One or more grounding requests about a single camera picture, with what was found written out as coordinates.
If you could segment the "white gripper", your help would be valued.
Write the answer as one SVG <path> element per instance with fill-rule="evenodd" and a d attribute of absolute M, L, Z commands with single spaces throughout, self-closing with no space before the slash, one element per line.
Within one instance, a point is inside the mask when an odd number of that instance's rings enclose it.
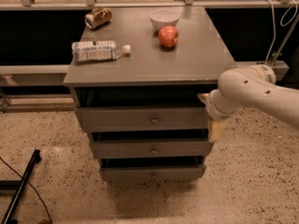
<path fill-rule="evenodd" d="M 208 122 L 208 142 L 215 143 L 223 133 L 226 121 L 238 109 L 238 104 L 229 101 L 219 90 L 211 93 L 198 93 L 198 99 L 206 105 L 206 112 L 213 119 Z"/>

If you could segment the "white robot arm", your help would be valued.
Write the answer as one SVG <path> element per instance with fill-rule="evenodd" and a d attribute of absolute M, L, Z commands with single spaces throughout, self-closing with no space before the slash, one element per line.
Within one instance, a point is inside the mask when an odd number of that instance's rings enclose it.
<path fill-rule="evenodd" d="M 268 65 L 227 70 L 220 75 L 216 90 L 197 96 L 206 105 L 210 143 L 220 138 L 226 120 L 242 105 L 255 107 L 299 128 L 299 90 L 278 86 L 276 75 Z"/>

